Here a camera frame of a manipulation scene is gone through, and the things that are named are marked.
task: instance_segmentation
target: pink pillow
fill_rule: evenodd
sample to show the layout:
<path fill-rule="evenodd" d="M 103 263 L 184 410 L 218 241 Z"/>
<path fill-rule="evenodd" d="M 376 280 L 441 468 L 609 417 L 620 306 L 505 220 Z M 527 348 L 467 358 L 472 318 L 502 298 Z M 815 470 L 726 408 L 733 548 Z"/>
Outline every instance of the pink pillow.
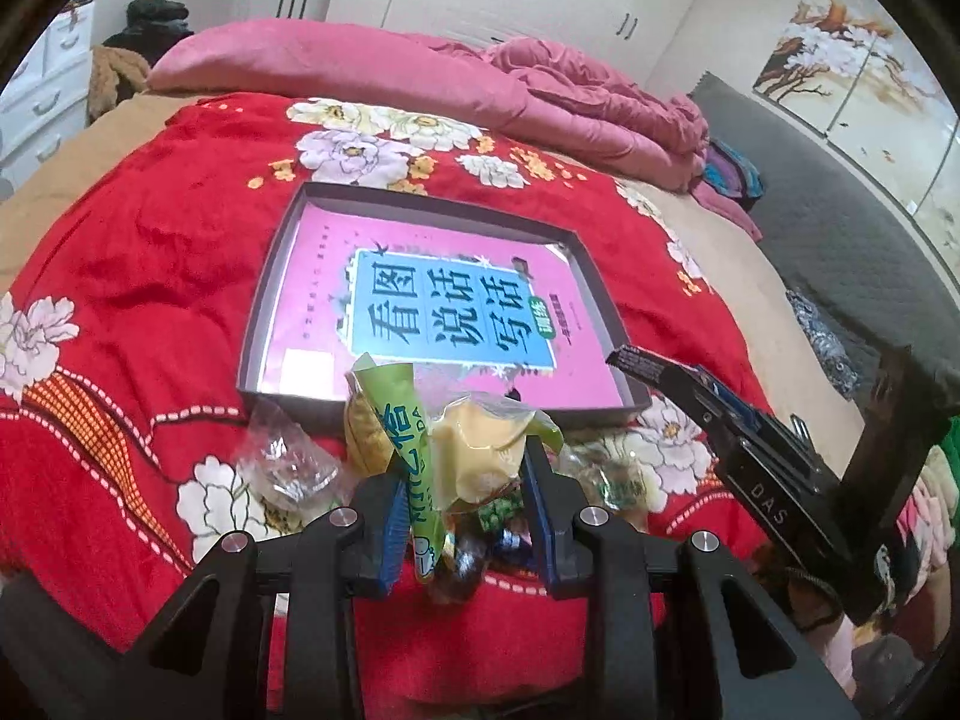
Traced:
<path fill-rule="evenodd" d="M 520 81 L 466 56 L 352 23 L 264 19 L 215 26 L 177 43 L 148 79 L 157 92 L 244 90 L 330 97 L 501 129 L 528 100 Z"/>

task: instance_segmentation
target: metal screw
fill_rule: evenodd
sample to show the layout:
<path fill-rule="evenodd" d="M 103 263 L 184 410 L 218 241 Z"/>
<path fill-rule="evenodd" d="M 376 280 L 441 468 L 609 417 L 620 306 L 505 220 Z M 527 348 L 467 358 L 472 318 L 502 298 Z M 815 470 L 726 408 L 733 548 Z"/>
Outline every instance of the metal screw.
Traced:
<path fill-rule="evenodd" d="M 346 506 L 330 512 L 330 524 L 335 528 L 349 528 L 354 522 L 357 522 L 357 512 Z"/>
<path fill-rule="evenodd" d="M 250 543 L 250 537 L 246 533 L 234 531 L 224 536 L 224 540 L 220 542 L 220 548 L 224 552 L 243 552 L 247 549 L 248 543 Z"/>
<path fill-rule="evenodd" d="M 690 536 L 690 543 L 701 552 L 715 552 L 720 546 L 720 539 L 710 531 L 697 531 Z"/>
<path fill-rule="evenodd" d="M 606 525 L 610 515 L 606 509 L 601 509 L 599 506 L 587 506 L 585 509 L 580 509 L 580 519 L 587 525 Z"/>

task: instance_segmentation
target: pink book cover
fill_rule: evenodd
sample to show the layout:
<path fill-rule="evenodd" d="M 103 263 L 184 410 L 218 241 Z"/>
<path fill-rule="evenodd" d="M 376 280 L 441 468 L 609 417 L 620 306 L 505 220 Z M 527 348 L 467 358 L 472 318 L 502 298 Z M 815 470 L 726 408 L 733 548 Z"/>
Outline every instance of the pink book cover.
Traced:
<path fill-rule="evenodd" d="M 364 352 L 439 367 L 456 389 L 516 389 L 544 410 L 624 407 L 562 245 L 307 204 L 258 391 L 346 400 Z"/>

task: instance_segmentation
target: white drawer cabinet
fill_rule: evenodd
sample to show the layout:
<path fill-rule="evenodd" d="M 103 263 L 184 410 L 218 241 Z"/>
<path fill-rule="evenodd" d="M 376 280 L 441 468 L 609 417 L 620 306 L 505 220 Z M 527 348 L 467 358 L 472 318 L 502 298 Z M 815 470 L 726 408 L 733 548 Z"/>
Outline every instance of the white drawer cabinet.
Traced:
<path fill-rule="evenodd" d="M 59 14 L 0 92 L 0 202 L 86 127 L 92 25 L 92 2 Z"/>

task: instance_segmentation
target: red bedspread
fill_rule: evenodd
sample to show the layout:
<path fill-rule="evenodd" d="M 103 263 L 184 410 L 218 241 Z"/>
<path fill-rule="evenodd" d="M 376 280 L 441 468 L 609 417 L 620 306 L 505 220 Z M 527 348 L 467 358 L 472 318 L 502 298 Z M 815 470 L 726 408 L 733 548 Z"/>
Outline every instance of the red bedspread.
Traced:
<path fill-rule="evenodd" d="M 258 538 L 289 527 L 228 463 L 243 435 L 234 380 L 253 290 L 314 170 L 576 231 L 633 341 L 706 365 L 766 407 L 723 301 L 655 209 L 608 175 L 457 122 L 332 103 L 301 105 L 293 122 L 290 106 L 234 94 L 176 114 L 54 225 L 0 300 L 5 562 L 29 567 L 117 648 L 216 541 L 224 516 Z M 308 133 L 319 135 L 302 142 Z M 325 445 L 342 454 L 337 440 Z M 715 480 L 700 482 L 696 495 L 671 495 L 651 530 L 707 526 L 749 554 L 760 532 Z M 468 605 L 437 607 L 407 573 L 385 603 L 356 606 L 371 718 L 553 688 L 580 670 L 584 605 L 529 583 L 489 576 Z"/>

